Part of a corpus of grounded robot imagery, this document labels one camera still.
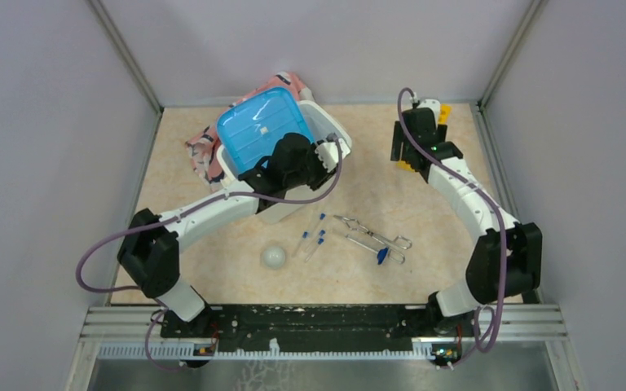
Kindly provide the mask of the blue plastic bin lid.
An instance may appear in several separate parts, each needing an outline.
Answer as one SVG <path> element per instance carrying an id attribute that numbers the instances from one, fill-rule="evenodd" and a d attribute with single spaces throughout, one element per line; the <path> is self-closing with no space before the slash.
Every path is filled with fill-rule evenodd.
<path id="1" fill-rule="evenodd" d="M 273 87 L 226 110 L 216 123 L 218 138 L 235 175 L 252 169 L 286 134 L 315 141 L 298 101 L 284 87 Z"/>

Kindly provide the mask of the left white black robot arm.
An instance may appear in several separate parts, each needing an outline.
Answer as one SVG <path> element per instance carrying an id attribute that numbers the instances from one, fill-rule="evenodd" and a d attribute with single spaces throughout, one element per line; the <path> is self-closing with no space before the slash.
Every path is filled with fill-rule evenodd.
<path id="1" fill-rule="evenodd" d="M 278 204 L 321 201 L 339 182 L 349 154 L 348 142 L 335 134 L 311 143 L 301 134 L 287 133 L 269 156 L 213 195 L 165 213 L 137 212 L 122 235 L 117 260 L 145 297 L 178 316 L 190 336 L 203 336 L 212 316 L 205 299 L 181 277 L 182 251 Z"/>

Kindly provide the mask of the white plastic storage bin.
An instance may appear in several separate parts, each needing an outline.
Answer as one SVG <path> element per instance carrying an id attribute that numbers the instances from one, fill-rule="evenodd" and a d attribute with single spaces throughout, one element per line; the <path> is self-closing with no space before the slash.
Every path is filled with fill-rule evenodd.
<path id="1" fill-rule="evenodd" d="M 316 141 L 324 141 L 330 134 L 335 133 L 336 136 L 346 140 L 351 152 L 351 147 L 353 146 L 352 139 L 339 121 L 328 114 L 314 101 L 300 100 L 298 101 L 298 106 L 308 125 L 309 131 Z M 223 187 L 227 187 L 236 180 L 236 166 L 223 145 L 217 150 L 217 160 L 223 167 L 225 173 L 222 185 Z M 323 186 L 315 191 L 311 190 L 307 185 L 301 185 L 287 191 L 284 198 L 286 200 L 310 200 L 321 196 L 332 187 L 335 175 L 335 173 L 332 173 L 332 177 L 327 179 Z M 275 224 L 306 206 L 307 204 L 278 203 L 258 213 L 257 216 L 265 223 Z"/>

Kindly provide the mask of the white round ball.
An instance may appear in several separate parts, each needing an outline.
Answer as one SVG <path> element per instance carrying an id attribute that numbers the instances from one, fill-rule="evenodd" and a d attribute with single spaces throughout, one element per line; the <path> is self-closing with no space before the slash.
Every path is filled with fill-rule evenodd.
<path id="1" fill-rule="evenodd" d="M 261 263 L 268 269 L 278 270 L 282 268 L 287 260 L 285 250 L 281 246 L 272 245 L 265 248 L 260 256 Z"/>

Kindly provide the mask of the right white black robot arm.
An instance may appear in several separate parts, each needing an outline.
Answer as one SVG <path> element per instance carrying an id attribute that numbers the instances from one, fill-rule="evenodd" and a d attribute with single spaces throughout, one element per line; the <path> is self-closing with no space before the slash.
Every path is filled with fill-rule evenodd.
<path id="1" fill-rule="evenodd" d="M 395 122 L 390 153 L 392 161 L 410 165 L 447 200 L 474 241 L 464 276 L 429 296 L 426 324 L 437 336 L 448 335 L 463 314 L 495 302 L 500 282 L 506 297 L 538 288 L 543 242 L 535 223 L 522 224 L 484 199 L 487 192 L 446 134 L 431 108 L 405 110 Z"/>

